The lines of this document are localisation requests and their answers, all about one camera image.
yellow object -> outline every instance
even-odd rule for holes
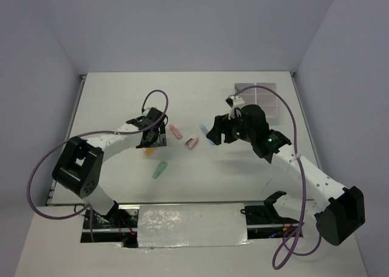
[[[149,157],[149,156],[152,155],[152,153],[153,153],[155,150],[156,150],[156,148],[148,148],[148,149],[146,149],[146,150],[143,152],[143,154],[144,154],[145,156]]]

blue marker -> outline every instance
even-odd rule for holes
[[[200,127],[202,133],[204,133],[204,135],[207,136],[207,134],[208,134],[208,129],[205,127],[205,125],[204,125],[204,124],[200,124],[199,127]],[[209,139],[208,139],[208,141],[209,141],[209,143],[210,143],[211,145],[215,145],[215,144],[213,143],[212,140],[209,140]]]

small object on table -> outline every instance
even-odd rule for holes
[[[152,153],[153,153],[155,150],[156,150],[156,148],[148,148],[148,149],[146,149],[146,150],[143,152],[143,154],[144,154],[145,156],[149,157],[149,156],[152,155]]]
[[[178,140],[182,138],[181,132],[173,124],[169,125],[169,129]]]
[[[159,163],[157,169],[155,170],[155,172],[153,174],[153,179],[157,179],[162,174],[162,172],[167,167],[167,165],[168,165],[168,163],[166,161],[161,160],[161,162]]]
[[[209,131],[208,131],[208,129],[205,127],[205,125],[204,125],[204,124],[200,124],[199,127],[200,127],[202,133],[204,133],[204,135],[207,136],[207,134],[208,134]],[[209,143],[210,143],[211,145],[215,145],[215,144],[213,143],[212,140],[208,139],[208,141],[209,141]]]
[[[185,141],[185,146],[192,150],[197,142],[199,141],[199,138],[197,137],[196,134],[192,134],[186,141]]]

table top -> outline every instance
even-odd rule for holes
[[[229,111],[225,99],[235,83],[273,83],[290,105],[297,122],[299,151],[316,164],[297,94],[289,72],[145,72],[89,73],[72,124],[71,136],[93,130],[116,129],[140,115],[146,94],[162,89],[169,96],[169,123],[184,135],[178,141],[167,130],[168,146],[145,157],[127,149],[104,163],[100,185],[119,203],[230,202],[264,200],[278,190],[301,196],[296,185],[277,167],[259,159],[249,143],[212,146],[199,125],[211,129],[216,115]],[[163,109],[164,97],[152,95],[147,106]],[[292,123],[282,102],[271,127],[292,139]],[[183,141],[197,134],[194,150]],[[152,178],[161,160],[163,174]],[[51,204],[79,203],[77,196],[57,185]]]
[[[72,207],[39,209],[53,216],[72,213]],[[233,247],[121,248],[117,243],[81,244],[82,223],[82,217],[50,221],[34,215],[15,276],[367,277],[353,235],[338,247],[323,241],[313,255],[293,256],[275,271],[272,257],[280,239]],[[313,248],[316,237],[301,238],[297,251]],[[283,256],[280,253],[278,262]]]

green marker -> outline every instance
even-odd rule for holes
[[[157,169],[155,170],[155,172],[153,174],[153,179],[157,179],[162,174],[162,172],[167,167],[167,165],[168,165],[167,162],[165,162],[164,160],[161,160],[161,162],[159,163]]]

